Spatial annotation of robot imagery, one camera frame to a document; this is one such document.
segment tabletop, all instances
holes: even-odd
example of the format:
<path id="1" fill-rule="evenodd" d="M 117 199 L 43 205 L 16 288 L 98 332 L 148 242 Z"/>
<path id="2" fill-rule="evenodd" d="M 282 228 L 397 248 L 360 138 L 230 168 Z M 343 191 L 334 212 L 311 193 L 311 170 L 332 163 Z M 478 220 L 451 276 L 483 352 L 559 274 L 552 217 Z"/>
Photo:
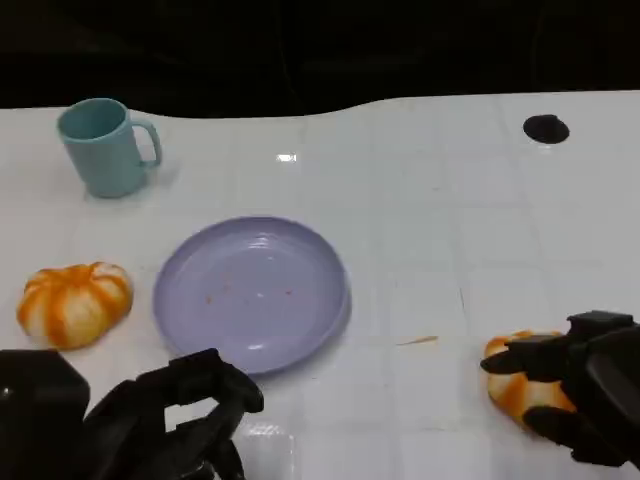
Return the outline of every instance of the tabletop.
<path id="1" fill-rule="evenodd" d="M 282 216 L 335 247 L 353 312 L 313 359 L 260 381 L 266 410 L 241 434 L 273 441 L 241 446 L 253 478 L 636 478 L 524 435 L 487 398 L 478 362 L 497 334 L 640 312 L 640 93 L 401 98 L 298 118 L 139 113 L 165 163 L 121 200 L 87 196 L 56 138 L 60 112 L 0 111 L 0 348 L 33 348 L 15 321 L 33 272 L 123 266 L 131 314 L 66 354 L 95 403 L 168 361 L 151 293 L 175 248 L 230 217 Z M 568 125 L 565 142 L 523 133 L 547 113 Z M 398 345 L 424 336 L 438 339 Z"/>

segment black object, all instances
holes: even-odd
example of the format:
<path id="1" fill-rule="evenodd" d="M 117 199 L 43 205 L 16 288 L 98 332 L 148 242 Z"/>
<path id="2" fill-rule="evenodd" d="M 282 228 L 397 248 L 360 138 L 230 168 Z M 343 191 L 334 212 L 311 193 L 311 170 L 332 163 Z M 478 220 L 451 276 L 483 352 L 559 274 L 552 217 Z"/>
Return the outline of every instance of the black object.
<path id="1" fill-rule="evenodd" d="M 536 142 L 556 144 L 569 138 L 569 127 L 555 115 L 536 115 L 525 120 L 524 133 Z"/>
<path id="2" fill-rule="evenodd" d="M 209 397 L 209 415 L 166 432 L 165 408 Z M 258 387 L 214 349 L 122 382 L 83 421 L 88 401 L 57 352 L 1 351 L 0 478 L 242 480 L 231 436 L 263 409 Z"/>
<path id="3" fill-rule="evenodd" d="M 481 362 L 490 373 L 560 381 L 576 413 L 554 407 L 523 416 L 534 432 L 573 450 L 579 462 L 640 468 L 640 325 L 631 315 L 592 311 L 568 318 L 562 336 L 533 336 Z"/>

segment plate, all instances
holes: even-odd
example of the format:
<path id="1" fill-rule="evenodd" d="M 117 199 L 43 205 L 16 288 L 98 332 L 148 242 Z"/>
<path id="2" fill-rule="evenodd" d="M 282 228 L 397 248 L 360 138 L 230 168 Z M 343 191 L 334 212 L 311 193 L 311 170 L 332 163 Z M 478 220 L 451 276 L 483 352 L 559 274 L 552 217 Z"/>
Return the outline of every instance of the plate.
<path id="1" fill-rule="evenodd" d="M 351 296 L 344 267 L 320 235 L 289 220 L 244 217 L 187 239 L 153 294 L 169 348 L 217 348 L 255 375 L 296 363 L 342 330 Z"/>

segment cup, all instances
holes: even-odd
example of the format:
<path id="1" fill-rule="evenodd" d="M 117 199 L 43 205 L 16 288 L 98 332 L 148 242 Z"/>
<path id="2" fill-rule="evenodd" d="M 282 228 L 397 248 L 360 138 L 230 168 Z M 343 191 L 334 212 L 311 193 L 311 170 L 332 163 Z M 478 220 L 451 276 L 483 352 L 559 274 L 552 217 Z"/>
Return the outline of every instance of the cup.
<path id="1" fill-rule="evenodd" d="M 155 160 L 144 162 L 133 135 L 144 128 L 151 137 Z M 162 162 L 158 132 L 147 120 L 132 120 L 123 104 L 90 98 L 72 105 L 58 118 L 58 134 L 89 193 L 117 198 L 146 183 L 147 171 Z"/>

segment crumb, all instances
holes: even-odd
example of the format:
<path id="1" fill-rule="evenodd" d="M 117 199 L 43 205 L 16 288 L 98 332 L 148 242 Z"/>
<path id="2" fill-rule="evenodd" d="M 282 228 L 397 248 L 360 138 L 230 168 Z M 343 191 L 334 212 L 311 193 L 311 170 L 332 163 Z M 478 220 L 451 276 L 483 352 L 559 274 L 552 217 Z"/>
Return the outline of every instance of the crumb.
<path id="1" fill-rule="evenodd" d="M 411 340 L 410 342 L 398 343 L 397 346 L 398 347 L 402 347 L 402 346 L 405 346 L 405 345 L 416 345 L 418 343 L 435 342 L 436 340 L 438 340 L 437 336 L 430 335 L 428 337 L 416 338 L 415 340 Z"/>

